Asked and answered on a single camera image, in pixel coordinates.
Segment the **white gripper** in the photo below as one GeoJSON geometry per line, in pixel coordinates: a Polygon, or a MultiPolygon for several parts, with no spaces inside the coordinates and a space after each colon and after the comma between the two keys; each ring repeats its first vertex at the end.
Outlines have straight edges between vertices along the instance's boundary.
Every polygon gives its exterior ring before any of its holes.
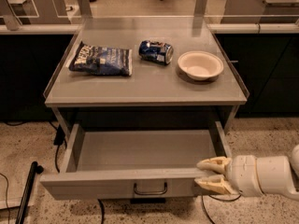
{"type": "Polygon", "coordinates": [[[257,175],[257,158],[253,155],[239,155],[232,159],[219,156],[199,161],[196,166],[200,170],[221,174],[195,178],[195,183],[202,189],[221,195],[237,193],[244,197],[263,195],[257,175]]]}

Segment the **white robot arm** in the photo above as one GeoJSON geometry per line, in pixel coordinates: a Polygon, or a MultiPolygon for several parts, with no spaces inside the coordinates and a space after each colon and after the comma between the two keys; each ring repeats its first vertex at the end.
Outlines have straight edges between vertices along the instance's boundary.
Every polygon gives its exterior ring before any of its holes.
{"type": "Polygon", "coordinates": [[[215,157],[198,162],[197,168],[214,172],[214,175],[194,179],[202,189],[244,197],[279,194],[299,200],[299,146],[293,148],[290,157],[215,157]]]}

